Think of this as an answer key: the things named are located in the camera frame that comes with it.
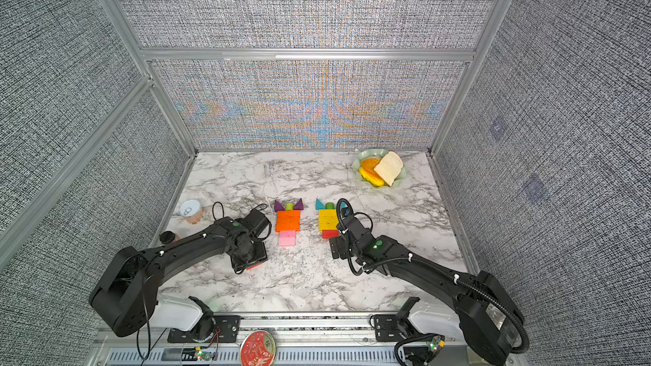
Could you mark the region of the yellow rectangle block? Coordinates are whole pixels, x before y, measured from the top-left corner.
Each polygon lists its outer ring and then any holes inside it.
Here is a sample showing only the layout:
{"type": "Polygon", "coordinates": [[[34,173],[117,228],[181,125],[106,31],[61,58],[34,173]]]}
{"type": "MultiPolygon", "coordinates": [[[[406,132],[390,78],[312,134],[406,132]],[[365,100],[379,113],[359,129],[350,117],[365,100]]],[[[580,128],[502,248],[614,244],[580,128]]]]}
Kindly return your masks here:
{"type": "Polygon", "coordinates": [[[319,211],[319,216],[337,218],[337,211],[335,209],[322,209],[319,211]]]}
{"type": "Polygon", "coordinates": [[[337,225],[334,223],[319,223],[319,231],[337,231],[337,225]]]}
{"type": "Polygon", "coordinates": [[[337,218],[330,218],[330,217],[319,217],[319,223],[334,223],[338,224],[338,219],[337,218]]]}

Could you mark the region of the red rectangle block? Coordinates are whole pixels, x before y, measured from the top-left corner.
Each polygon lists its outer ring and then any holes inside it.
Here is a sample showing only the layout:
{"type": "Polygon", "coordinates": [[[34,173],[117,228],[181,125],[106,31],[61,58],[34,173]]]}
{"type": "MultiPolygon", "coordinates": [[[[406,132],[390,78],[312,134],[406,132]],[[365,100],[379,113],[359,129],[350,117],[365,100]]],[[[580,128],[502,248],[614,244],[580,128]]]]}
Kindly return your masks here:
{"type": "Polygon", "coordinates": [[[256,268],[256,267],[261,266],[262,264],[264,264],[264,262],[260,262],[260,263],[252,264],[252,265],[250,265],[249,267],[247,267],[246,270],[252,270],[252,269],[254,269],[254,268],[256,268]]]}
{"type": "Polygon", "coordinates": [[[340,236],[340,232],[338,230],[324,230],[321,234],[323,239],[331,239],[340,236]]]}

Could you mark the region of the pink rectangle block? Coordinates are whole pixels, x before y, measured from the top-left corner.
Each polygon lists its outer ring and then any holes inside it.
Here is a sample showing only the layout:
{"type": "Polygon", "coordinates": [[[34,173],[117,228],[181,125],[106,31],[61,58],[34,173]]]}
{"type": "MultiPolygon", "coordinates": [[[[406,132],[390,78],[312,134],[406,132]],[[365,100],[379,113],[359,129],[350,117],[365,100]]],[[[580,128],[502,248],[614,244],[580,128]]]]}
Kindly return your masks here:
{"type": "Polygon", "coordinates": [[[280,239],[278,244],[280,247],[294,247],[296,245],[296,240],[294,238],[284,238],[280,239]]]}
{"type": "Polygon", "coordinates": [[[284,230],[279,232],[279,239],[280,240],[294,240],[296,238],[296,231],[295,230],[284,230]]]}

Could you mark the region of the orange rectangle block top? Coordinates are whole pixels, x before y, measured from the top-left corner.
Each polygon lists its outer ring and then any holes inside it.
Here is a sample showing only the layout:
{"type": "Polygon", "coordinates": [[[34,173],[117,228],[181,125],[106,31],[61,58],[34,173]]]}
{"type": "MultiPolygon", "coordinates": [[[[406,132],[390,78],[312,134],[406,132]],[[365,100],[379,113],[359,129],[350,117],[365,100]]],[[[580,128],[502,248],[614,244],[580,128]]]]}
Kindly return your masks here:
{"type": "Polygon", "coordinates": [[[299,218],[301,214],[300,210],[290,210],[290,211],[278,211],[276,213],[277,217],[283,219],[299,218]]]}

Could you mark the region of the red round tin lid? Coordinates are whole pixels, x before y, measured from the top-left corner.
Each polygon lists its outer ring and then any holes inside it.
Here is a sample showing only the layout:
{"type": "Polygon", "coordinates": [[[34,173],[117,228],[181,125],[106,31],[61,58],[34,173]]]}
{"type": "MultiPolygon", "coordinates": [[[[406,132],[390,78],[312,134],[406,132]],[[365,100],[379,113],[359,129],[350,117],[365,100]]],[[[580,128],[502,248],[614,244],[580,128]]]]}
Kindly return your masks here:
{"type": "Polygon", "coordinates": [[[276,354],[276,340],[271,332],[256,330],[242,342],[239,359],[243,366],[271,366],[276,354]]]}

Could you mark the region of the brown bottle black cap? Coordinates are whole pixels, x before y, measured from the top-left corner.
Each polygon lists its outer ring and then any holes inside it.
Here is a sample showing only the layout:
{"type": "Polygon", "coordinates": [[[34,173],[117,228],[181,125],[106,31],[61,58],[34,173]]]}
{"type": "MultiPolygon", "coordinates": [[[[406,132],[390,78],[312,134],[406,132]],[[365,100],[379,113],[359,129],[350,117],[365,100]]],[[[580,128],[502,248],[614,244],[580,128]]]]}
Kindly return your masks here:
{"type": "Polygon", "coordinates": [[[178,242],[180,237],[170,230],[164,231],[159,235],[159,241],[163,246],[170,245],[171,243],[178,242]]]}

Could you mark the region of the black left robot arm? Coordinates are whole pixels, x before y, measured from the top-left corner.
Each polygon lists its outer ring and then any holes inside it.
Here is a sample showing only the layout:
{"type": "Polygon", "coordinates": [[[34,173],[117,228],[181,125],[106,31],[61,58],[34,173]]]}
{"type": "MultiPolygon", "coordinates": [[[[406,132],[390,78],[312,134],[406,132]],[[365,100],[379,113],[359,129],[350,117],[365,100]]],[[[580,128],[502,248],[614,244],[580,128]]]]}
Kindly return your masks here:
{"type": "Polygon", "coordinates": [[[254,208],[244,218],[224,217],[204,230],[164,247],[121,249],[89,295],[89,305],[118,337],[147,325],[159,304],[159,288],[182,271],[213,256],[230,257],[235,273],[267,260],[264,240],[271,222],[254,208]]]}

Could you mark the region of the orange rectangle block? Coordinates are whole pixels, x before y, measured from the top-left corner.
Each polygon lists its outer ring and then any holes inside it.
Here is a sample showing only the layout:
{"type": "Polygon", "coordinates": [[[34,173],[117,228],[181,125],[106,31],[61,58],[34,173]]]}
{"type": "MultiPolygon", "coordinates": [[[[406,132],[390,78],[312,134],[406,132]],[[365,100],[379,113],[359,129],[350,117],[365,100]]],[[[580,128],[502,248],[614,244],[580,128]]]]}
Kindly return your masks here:
{"type": "Polygon", "coordinates": [[[299,226],[299,216],[279,216],[276,222],[280,227],[299,226]]]}
{"type": "Polygon", "coordinates": [[[299,218],[301,214],[300,210],[290,210],[290,211],[278,211],[276,213],[277,217],[283,219],[299,218]]]}

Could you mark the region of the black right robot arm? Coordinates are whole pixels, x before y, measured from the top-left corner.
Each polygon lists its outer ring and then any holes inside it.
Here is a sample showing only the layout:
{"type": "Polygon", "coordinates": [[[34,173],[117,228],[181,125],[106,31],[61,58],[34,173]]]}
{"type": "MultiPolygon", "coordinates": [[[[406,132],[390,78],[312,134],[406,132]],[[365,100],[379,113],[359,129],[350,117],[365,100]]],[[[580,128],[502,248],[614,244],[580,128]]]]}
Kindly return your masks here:
{"type": "Polygon", "coordinates": [[[449,269],[410,251],[397,240],[374,237],[349,201],[335,205],[337,229],[349,269],[355,276],[379,272],[406,281],[432,295],[457,314],[464,340],[477,355],[503,365],[511,354],[528,351],[531,341],[525,317],[492,274],[476,276],[449,269]]]}

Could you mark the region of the orange rectangle block diagonal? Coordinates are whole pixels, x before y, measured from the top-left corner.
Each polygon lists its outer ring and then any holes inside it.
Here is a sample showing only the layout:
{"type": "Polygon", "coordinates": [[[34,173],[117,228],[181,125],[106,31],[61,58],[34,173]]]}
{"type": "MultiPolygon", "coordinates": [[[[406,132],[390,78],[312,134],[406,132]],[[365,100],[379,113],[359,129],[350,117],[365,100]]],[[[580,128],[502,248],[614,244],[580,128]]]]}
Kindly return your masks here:
{"type": "Polygon", "coordinates": [[[276,232],[285,232],[285,231],[300,231],[300,225],[295,223],[281,223],[276,225],[276,232]]]}

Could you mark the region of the beige bread slice toy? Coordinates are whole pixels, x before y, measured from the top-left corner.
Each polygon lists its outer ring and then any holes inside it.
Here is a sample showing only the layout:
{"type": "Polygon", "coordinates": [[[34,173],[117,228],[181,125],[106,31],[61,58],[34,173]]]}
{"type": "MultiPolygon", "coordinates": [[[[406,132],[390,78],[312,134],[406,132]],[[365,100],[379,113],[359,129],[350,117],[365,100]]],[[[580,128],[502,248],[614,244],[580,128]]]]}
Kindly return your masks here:
{"type": "Polygon", "coordinates": [[[381,158],[380,162],[374,167],[374,171],[386,185],[392,186],[404,167],[403,160],[398,154],[390,151],[381,158]]]}

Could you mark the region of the orange round food toy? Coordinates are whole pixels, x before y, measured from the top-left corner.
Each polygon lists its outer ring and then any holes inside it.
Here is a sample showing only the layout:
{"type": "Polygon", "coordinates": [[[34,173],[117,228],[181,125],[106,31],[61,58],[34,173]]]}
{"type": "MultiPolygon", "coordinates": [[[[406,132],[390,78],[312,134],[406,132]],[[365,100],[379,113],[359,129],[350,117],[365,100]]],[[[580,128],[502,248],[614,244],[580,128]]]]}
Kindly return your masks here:
{"type": "Polygon", "coordinates": [[[378,156],[371,156],[367,159],[363,159],[360,162],[360,167],[364,169],[366,172],[371,173],[373,175],[376,174],[375,168],[380,164],[381,162],[381,157],[378,156]]]}

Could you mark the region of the white round object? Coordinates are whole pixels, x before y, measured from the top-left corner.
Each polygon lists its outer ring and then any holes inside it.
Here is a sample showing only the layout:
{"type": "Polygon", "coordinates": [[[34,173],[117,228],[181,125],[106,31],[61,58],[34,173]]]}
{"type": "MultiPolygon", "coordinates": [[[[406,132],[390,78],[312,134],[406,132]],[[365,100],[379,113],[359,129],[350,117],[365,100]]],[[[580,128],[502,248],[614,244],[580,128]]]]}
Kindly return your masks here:
{"type": "Polygon", "coordinates": [[[203,206],[197,199],[187,200],[181,205],[179,214],[191,225],[198,224],[203,218],[203,206]]]}

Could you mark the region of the green glass plate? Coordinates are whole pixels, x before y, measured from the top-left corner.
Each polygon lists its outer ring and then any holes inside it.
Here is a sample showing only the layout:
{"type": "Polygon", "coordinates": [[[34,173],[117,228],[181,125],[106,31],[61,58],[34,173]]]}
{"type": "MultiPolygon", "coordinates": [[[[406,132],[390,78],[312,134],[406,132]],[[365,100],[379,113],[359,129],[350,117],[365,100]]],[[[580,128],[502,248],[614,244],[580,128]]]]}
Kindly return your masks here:
{"type": "Polygon", "coordinates": [[[403,160],[396,152],[381,148],[360,152],[352,168],[374,187],[395,186],[406,178],[403,160]]]}

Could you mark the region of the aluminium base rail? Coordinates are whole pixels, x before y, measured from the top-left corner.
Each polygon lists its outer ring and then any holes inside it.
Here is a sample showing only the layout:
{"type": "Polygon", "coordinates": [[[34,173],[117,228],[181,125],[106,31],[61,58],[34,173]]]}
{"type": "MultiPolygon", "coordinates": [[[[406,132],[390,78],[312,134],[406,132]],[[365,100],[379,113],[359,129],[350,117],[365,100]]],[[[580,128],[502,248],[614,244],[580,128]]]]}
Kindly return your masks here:
{"type": "Polygon", "coordinates": [[[86,365],[239,365],[244,340],[256,331],[271,334],[274,365],[395,365],[393,342],[380,342],[368,312],[241,313],[234,342],[169,343],[169,332],[152,331],[153,352],[143,359],[147,337],[98,332],[86,365]]]}

